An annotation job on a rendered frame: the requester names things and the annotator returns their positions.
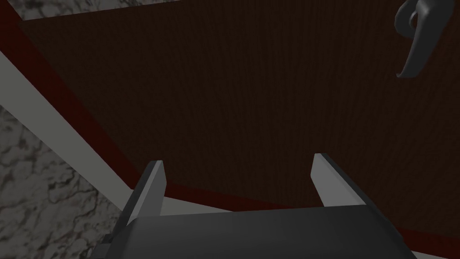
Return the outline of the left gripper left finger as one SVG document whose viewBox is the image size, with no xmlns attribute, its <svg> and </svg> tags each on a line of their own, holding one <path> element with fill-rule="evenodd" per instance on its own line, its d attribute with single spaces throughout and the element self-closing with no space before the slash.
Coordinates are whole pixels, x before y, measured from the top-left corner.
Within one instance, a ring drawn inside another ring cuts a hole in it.
<svg viewBox="0 0 460 259">
<path fill-rule="evenodd" d="M 136 218 L 159 216 L 166 185 L 163 162 L 149 162 L 113 228 L 112 237 Z"/>
</svg>

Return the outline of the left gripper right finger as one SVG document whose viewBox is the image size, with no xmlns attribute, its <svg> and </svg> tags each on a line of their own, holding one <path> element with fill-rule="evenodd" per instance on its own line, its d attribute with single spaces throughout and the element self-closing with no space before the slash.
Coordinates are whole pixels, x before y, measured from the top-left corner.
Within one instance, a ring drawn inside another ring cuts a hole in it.
<svg viewBox="0 0 460 259">
<path fill-rule="evenodd" d="M 326 153 L 315 153 L 310 178 L 325 207 L 367 205 L 377 215 L 381 211 Z"/>
</svg>

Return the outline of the dark brown wooden door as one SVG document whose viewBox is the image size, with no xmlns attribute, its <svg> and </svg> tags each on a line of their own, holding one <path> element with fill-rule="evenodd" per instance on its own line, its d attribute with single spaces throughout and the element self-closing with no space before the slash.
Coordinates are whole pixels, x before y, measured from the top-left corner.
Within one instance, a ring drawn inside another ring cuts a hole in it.
<svg viewBox="0 0 460 259">
<path fill-rule="evenodd" d="M 460 238 L 460 0 L 397 78 L 404 0 L 181 0 L 20 28 L 141 171 L 291 207 L 328 154 L 397 227 Z"/>
</svg>

